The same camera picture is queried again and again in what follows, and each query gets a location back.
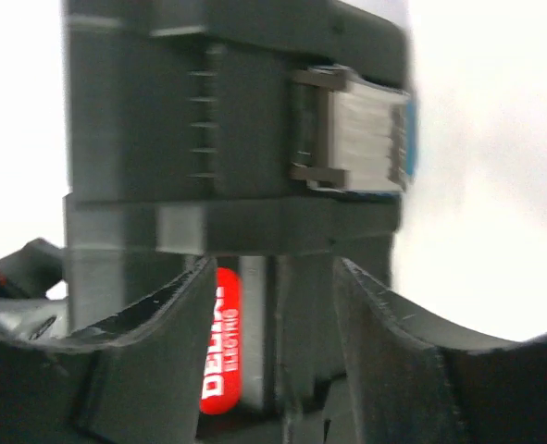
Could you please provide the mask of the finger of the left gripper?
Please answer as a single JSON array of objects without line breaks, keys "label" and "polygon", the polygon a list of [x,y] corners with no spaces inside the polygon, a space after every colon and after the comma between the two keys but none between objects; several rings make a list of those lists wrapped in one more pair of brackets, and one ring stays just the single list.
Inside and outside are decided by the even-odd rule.
[{"label": "finger of the left gripper", "polygon": [[0,258],[0,333],[11,338],[63,338],[68,304],[47,292],[63,280],[63,249],[37,238]]}]

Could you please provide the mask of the black plastic toolbox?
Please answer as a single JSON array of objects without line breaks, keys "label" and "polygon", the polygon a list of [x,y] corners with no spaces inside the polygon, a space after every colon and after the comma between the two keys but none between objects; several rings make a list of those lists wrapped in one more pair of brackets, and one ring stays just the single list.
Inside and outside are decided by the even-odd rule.
[{"label": "black plastic toolbox", "polygon": [[334,264],[388,270],[406,39],[339,1],[67,1],[68,328],[202,258],[191,443],[355,443]]}]

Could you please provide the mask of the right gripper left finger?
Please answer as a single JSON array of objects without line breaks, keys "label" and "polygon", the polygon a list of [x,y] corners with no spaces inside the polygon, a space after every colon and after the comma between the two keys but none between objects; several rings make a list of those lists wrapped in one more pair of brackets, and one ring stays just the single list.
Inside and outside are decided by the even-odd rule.
[{"label": "right gripper left finger", "polygon": [[191,443],[216,264],[63,339],[0,333],[0,443]]}]

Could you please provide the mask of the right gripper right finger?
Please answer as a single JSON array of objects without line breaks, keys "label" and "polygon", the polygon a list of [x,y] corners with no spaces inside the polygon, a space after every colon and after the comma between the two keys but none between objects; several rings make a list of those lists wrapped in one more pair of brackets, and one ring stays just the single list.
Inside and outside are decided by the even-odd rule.
[{"label": "right gripper right finger", "polygon": [[360,443],[547,443],[547,334],[478,333],[334,264]]}]

